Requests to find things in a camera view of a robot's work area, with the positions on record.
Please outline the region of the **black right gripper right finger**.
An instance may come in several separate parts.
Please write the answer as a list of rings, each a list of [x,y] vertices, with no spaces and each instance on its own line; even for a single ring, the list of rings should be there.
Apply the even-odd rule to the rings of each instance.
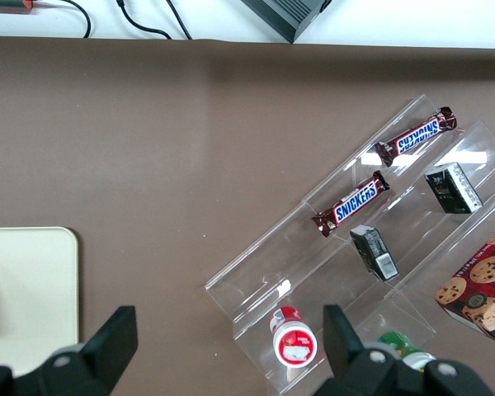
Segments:
[[[378,348],[366,348],[342,308],[323,307],[323,347],[332,370],[318,395],[395,395],[396,360]]]

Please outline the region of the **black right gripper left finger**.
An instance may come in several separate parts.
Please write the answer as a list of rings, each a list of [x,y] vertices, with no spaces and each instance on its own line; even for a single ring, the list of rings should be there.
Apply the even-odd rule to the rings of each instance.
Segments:
[[[136,309],[120,306],[80,351],[60,352],[14,381],[15,395],[109,395],[138,348]]]

